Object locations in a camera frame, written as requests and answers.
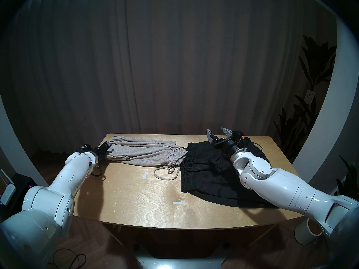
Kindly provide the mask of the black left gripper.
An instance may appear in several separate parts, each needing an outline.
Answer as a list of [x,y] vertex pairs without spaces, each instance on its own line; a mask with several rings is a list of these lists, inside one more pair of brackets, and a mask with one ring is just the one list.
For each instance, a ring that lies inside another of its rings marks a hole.
[[107,151],[110,147],[111,144],[109,142],[103,142],[99,147],[89,149],[89,152],[96,155],[97,161],[102,161],[106,157]]

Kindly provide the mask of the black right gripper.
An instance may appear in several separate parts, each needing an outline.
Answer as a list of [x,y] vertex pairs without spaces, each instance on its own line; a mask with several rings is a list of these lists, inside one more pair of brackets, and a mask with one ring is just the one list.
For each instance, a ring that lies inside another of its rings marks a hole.
[[221,129],[227,138],[218,138],[211,130],[207,129],[207,139],[210,145],[215,149],[220,149],[227,157],[232,157],[238,152],[244,152],[244,149],[240,148],[233,140],[233,131],[224,127]]

